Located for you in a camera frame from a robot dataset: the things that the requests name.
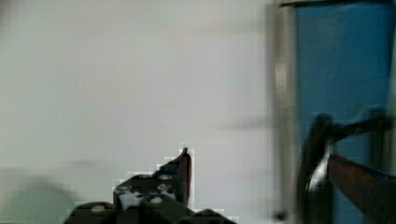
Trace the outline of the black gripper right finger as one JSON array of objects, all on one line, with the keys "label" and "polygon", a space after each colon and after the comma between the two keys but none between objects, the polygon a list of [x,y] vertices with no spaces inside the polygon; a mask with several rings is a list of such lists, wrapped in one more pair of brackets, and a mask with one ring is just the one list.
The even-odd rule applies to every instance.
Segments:
[{"label": "black gripper right finger", "polygon": [[332,153],[329,178],[374,224],[396,224],[395,177]]}]

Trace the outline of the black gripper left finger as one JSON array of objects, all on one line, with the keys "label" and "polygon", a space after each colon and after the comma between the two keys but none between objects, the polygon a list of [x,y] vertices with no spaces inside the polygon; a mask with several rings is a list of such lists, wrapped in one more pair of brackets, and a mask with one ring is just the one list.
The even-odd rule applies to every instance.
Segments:
[{"label": "black gripper left finger", "polygon": [[117,185],[111,203],[84,203],[64,224],[236,224],[210,210],[188,207],[191,155],[186,148],[151,175],[135,175]]}]

